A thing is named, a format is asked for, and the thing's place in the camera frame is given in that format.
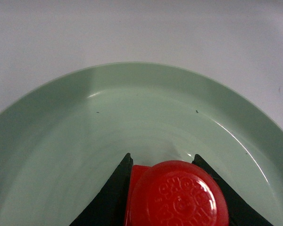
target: white table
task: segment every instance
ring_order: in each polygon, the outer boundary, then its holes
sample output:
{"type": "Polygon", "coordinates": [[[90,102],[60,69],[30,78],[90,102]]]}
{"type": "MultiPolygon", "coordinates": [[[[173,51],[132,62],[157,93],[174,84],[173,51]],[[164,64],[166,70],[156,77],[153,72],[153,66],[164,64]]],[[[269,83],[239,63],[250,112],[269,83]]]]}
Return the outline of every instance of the white table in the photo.
{"type": "Polygon", "coordinates": [[[283,1],[61,2],[0,1],[0,112],[66,73],[146,61],[217,80],[283,129],[283,1]]]}

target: red cap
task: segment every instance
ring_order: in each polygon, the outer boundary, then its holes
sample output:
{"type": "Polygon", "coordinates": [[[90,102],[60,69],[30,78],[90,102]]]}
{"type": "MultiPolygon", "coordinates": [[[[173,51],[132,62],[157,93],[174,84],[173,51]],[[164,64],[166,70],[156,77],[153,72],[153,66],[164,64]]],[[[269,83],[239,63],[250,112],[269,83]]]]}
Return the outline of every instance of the red cap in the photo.
{"type": "Polygon", "coordinates": [[[228,226],[223,194],[200,167],[165,161],[137,182],[130,205],[132,226],[228,226]]]}

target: red circular top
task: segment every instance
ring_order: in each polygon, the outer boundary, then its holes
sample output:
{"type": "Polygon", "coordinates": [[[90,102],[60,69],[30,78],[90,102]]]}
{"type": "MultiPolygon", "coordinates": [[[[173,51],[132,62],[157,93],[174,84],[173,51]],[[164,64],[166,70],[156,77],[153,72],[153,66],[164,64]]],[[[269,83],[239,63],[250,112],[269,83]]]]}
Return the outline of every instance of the red circular top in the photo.
{"type": "Polygon", "coordinates": [[[149,168],[131,196],[132,226],[228,226],[223,194],[200,167],[165,161],[149,168]]]}

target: black object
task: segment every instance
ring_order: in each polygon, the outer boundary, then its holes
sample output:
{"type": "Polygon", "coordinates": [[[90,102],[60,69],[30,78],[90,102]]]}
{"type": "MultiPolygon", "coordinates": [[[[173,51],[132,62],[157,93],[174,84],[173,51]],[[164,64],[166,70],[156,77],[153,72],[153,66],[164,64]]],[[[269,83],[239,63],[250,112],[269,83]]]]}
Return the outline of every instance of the black object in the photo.
{"type": "Polygon", "coordinates": [[[200,155],[195,155],[192,164],[205,170],[220,187],[227,204],[230,226],[273,226],[250,207],[200,155]]]}
{"type": "Polygon", "coordinates": [[[126,154],[106,184],[70,226],[122,226],[133,159],[126,154]]]}

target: green plate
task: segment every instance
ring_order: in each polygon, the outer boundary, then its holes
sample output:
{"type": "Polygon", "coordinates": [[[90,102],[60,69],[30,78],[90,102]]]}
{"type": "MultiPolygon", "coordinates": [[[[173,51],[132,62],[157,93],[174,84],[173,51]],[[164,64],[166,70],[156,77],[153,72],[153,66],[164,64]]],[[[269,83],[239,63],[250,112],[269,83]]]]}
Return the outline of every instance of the green plate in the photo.
{"type": "Polygon", "coordinates": [[[123,156],[200,154],[283,225],[283,132],[229,88],[167,65],[118,63],[63,76],[0,114],[0,226],[69,225],[123,156]]]}

